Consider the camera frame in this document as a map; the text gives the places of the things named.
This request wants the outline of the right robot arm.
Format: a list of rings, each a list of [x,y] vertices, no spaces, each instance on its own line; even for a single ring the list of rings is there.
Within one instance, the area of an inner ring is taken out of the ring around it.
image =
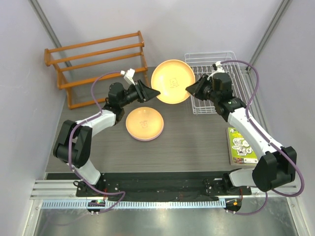
[[[268,192],[301,175],[294,148],[284,147],[259,125],[245,103],[233,95],[232,80],[227,73],[204,74],[186,91],[199,100],[212,101],[216,112],[243,135],[258,158],[253,169],[231,171],[222,182],[224,192],[234,194],[240,186],[256,186]]]

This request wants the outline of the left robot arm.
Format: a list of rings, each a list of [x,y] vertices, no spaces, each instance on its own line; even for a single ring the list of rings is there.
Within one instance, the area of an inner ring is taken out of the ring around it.
[[[127,89],[118,82],[111,84],[105,105],[97,114],[79,121],[63,122],[53,155],[89,183],[87,189],[92,195],[100,196],[105,184],[100,171],[90,160],[93,136],[119,123],[125,114],[124,106],[134,101],[147,102],[158,95],[158,90],[147,87],[141,80]]]

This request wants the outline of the yellow plate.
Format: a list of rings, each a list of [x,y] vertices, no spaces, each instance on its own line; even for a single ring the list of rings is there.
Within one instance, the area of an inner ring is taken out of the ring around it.
[[[139,107],[131,111],[126,118],[128,133],[136,130],[148,130],[151,132],[163,131],[164,120],[162,115],[150,107]]]

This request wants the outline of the pink plate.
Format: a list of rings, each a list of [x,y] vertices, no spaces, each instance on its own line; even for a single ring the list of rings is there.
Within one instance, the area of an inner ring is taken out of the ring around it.
[[[162,130],[158,132],[151,132],[148,130],[136,130],[135,132],[130,132],[129,134],[138,141],[148,142],[156,139],[161,133]]]

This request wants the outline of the orange plate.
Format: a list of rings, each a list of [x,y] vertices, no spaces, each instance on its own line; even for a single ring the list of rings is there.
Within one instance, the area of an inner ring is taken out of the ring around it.
[[[151,88],[158,90],[157,98],[166,104],[179,104],[190,94],[186,88],[196,82],[192,68],[178,59],[170,59],[159,64],[151,76]]]

